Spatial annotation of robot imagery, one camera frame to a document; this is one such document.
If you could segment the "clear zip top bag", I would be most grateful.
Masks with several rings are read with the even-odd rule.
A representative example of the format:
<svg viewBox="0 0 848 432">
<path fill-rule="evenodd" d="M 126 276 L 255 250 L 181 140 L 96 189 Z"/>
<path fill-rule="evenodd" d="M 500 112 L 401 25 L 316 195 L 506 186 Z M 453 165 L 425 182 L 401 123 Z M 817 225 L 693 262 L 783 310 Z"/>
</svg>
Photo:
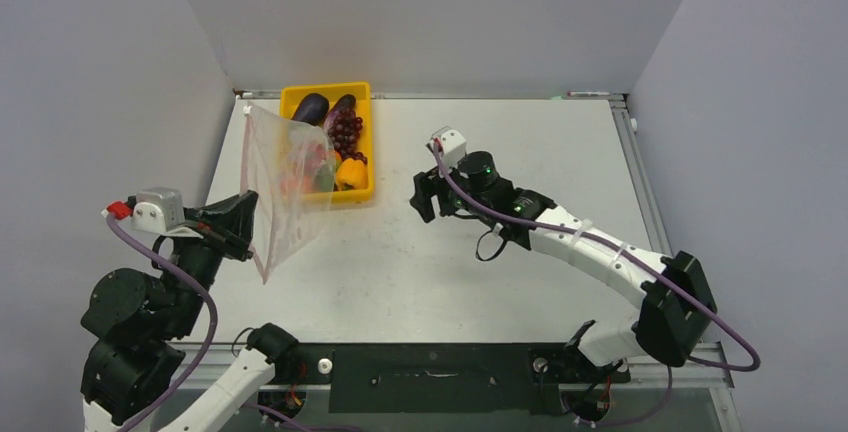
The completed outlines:
<svg viewBox="0 0 848 432">
<path fill-rule="evenodd" d="M 250 247 L 261 281 L 267 283 L 286 260 L 319 236 L 331 200 L 281 192 L 280 179 L 292 169 L 288 129 L 296 121 L 253 102 L 244 106 L 243 117 L 240 187 L 259 195 Z"/>
</svg>

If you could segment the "green orange mango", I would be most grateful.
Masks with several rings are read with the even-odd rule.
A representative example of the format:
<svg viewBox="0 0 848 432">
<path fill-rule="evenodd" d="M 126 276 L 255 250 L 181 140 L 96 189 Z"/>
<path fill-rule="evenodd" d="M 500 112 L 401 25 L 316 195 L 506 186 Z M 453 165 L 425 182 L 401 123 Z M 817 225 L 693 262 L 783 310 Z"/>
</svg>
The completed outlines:
<svg viewBox="0 0 848 432">
<path fill-rule="evenodd" d="M 336 190 L 336 171 L 340 164 L 341 156 L 336 151 L 329 152 L 319 160 L 312 183 L 315 193 L 331 193 Z"/>
</svg>

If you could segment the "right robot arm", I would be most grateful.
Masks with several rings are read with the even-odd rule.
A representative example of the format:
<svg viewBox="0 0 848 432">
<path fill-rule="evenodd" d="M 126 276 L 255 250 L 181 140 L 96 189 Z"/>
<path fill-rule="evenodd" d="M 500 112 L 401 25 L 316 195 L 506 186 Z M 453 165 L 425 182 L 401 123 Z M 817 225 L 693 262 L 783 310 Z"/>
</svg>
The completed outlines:
<svg viewBox="0 0 848 432">
<path fill-rule="evenodd" d="M 640 355 L 681 367 L 717 312 L 694 256 L 679 252 L 670 257 L 600 231 L 554 200 L 501 177 L 486 151 L 466 155 L 447 175 L 437 167 L 419 172 L 413 187 L 410 204 L 424 222 L 464 213 L 504 244 L 562 260 L 635 307 L 634 315 L 607 328 L 587 322 L 570 340 L 565 366 L 579 380 Z"/>
</svg>

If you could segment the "orange pumpkin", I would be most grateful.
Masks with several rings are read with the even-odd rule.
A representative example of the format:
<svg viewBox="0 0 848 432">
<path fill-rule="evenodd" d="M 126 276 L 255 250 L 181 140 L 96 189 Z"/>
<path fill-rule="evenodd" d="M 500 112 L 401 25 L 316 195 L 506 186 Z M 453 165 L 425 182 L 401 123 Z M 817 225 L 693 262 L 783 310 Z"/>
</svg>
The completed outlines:
<svg viewBox="0 0 848 432">
<path fill-rule="evenodd" d="M 309 195 L 315 192 L 315 171 L 309 169 L 287 170 L 280 179 L 280 189 L 284 195 Z"/>
</svg>

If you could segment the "yellow plastic tray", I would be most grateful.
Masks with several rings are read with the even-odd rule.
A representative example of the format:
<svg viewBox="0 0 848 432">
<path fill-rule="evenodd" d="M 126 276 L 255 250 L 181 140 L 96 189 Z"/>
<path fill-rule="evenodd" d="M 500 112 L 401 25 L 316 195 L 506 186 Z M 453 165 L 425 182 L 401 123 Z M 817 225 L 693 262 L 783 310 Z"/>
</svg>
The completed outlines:
<svg viewBox="0 0 848 432">
<path fill-rule="evenodd" d="M 291 119 L 299 102 L 307 94 L 312 92 L 325 96 L 329 100 L 330 109 L 345 94 L 352 94 L 356 97 L 355 113 L 364 120 L 364 130 L 359 141 L 359 150 L 364 152 L 367 158 L 366 165 L 368 168 L 369 185 L 364 190 L 339 191 L 336 188 L 331 193 L 314 192 L 307 196 L 312 199 L 328 198 L 334 204 L 362 203 L 370 200 L 376 183 L 373 155 L 374 126 L 370 84 L 367 82 L 348 82 L 286 87 L 281 92 L 280 115 L 286 119 Z"/>
</svg>

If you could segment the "red tomato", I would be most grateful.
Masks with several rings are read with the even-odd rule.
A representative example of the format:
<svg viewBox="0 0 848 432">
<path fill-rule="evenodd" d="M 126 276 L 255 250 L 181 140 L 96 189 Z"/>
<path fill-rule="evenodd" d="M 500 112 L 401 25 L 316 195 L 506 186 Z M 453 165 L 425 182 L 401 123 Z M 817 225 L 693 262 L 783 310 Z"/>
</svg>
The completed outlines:
<svg viewBox="0 0 848 432">
<path fill-rule="evenodd" d="M 293 150 L 290 166 L 296 173 L 304 176 L 317 175 L 319 171 L 327 166 L 335 165 L 334 150 L 326 142 L 304 142 L 298 144 Z"/>
</svg>

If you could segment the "yellow bell pepper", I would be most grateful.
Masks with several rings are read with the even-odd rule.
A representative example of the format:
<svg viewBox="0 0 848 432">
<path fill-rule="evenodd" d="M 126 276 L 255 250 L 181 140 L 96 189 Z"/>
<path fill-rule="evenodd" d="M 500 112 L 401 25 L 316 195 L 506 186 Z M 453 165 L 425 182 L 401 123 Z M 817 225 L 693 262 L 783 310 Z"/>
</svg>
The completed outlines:
<svg viewBox="0 0 848 432">
<path fill-rule="evenodd" d="M 337 167 L 335 187 L 339 191 L 364 190 L 368 185 L 368 168 L 363 160 L 347 158 Z"/>
</svg>

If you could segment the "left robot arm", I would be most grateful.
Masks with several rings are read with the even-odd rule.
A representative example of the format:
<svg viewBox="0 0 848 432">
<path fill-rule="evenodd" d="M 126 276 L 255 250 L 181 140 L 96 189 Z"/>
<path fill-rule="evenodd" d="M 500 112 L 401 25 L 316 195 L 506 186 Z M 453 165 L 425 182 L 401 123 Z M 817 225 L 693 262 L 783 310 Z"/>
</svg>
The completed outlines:
<svg viewBox="0 0 848 432">
<path fill-rule="evenodd" d="M 81 325 L 97 341 L 81 381 L 85 430 L 150 430 L 152 413 L 200 365 L 218 325 L 210 289 L 224 260 L 252 258 L 258 199 L 248 190 L 187 208 L 179 191 L 151 188 L 103 210 L 159 273 L 118 268 L 90 295 Z"/>
</svg>

